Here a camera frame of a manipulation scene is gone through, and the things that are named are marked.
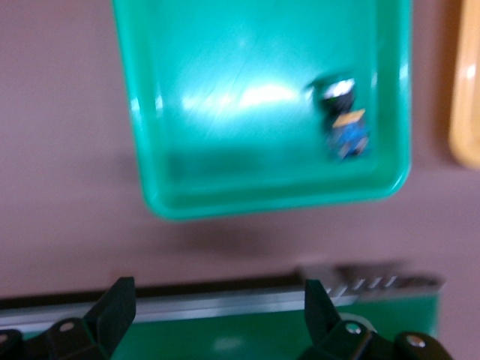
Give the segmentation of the green conveyor belt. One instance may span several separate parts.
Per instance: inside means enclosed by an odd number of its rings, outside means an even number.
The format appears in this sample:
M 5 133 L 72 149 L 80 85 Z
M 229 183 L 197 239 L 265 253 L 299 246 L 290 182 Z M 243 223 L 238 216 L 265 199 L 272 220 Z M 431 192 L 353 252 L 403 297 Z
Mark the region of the green conveyor belt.
M 342 320 L 372 332 L 363 360 L 453 360 L 437 340 L 442 280 L 392 264 L 324 265 L 250 282 L 135 285 L 136 316 L 110 360 L 298 360 L 312 345 L 307 280 L 321 282 Z M 50 360 L 50 327 L 83 317 L 104 293 L 0 300 L 0 360 Z

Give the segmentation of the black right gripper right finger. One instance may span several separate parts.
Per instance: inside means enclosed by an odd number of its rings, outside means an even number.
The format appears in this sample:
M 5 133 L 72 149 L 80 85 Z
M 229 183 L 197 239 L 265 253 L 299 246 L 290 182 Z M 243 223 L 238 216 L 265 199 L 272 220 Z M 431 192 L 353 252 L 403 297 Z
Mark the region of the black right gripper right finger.
M 307 280 L 304 319 L 312 345 L 298 360 L 363 360 L 373 338 L 355 320 L 343 320 L 319 280 Z

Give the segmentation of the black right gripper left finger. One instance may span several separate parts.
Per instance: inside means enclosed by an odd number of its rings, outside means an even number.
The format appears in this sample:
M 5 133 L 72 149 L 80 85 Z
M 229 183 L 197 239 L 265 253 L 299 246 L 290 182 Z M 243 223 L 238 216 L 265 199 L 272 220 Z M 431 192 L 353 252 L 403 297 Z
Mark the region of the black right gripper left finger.
M 110 360 L 136 316 L 132 277 L 119 278 L 81 318 L 55 323 L 46 332 L 50 360 Z

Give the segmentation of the yellow plastic tray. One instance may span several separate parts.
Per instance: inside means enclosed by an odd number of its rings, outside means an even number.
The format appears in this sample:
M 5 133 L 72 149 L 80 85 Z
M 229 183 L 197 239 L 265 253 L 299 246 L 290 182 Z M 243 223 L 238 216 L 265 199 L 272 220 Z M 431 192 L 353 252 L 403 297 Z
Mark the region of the yellow plastic tray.
M 480 170 L 480 0 L 462 0 L 448 141 L 459 164 Z

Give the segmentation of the green plastic tray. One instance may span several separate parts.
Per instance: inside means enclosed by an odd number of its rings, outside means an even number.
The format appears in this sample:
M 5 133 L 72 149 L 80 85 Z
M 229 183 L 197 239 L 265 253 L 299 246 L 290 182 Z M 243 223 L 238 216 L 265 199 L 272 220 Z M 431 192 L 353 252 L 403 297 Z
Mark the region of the green plastic tray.
M 411 167 L 412 0 L 111 0 L 142 196 L 186 221 L 365 202 Z M 339 160 L 312 81 L 356 80 Z

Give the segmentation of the green push button switch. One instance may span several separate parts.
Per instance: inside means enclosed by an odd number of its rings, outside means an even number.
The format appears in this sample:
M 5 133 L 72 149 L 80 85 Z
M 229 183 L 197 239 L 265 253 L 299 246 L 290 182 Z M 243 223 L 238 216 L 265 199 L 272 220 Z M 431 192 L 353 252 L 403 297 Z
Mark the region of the green push button switch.
M 312 97 L 324 115 L 322 129 L 327 145 L 341 161 L 363 155 L 370 142 L 365 108 L 356 107 L 356 79 L 333 75 L 310 84 Z

